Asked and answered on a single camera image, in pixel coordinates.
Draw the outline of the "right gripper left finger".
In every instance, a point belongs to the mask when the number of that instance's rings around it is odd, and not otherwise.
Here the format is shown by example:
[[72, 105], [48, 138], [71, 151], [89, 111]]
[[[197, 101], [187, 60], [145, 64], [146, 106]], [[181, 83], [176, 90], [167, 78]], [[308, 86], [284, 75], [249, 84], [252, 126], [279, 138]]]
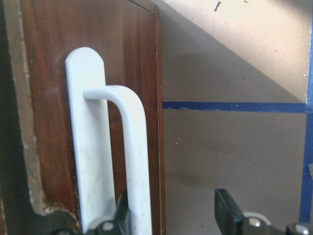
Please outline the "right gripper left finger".
[[127, 191], [123, 191], [118, 199], [112, 219], [101, 222], [95, 228], [95, 235], [129, 235], [130, 213]]

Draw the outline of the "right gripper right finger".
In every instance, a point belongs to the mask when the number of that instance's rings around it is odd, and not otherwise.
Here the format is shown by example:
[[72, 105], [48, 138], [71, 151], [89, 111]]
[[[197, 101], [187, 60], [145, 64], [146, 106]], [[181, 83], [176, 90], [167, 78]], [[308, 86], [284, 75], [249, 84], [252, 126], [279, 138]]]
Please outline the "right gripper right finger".
[[223, 235], [269, 235], [271, 223], [256, 212], [243, 212], [229, 192], [215, 189], [215, 220]]

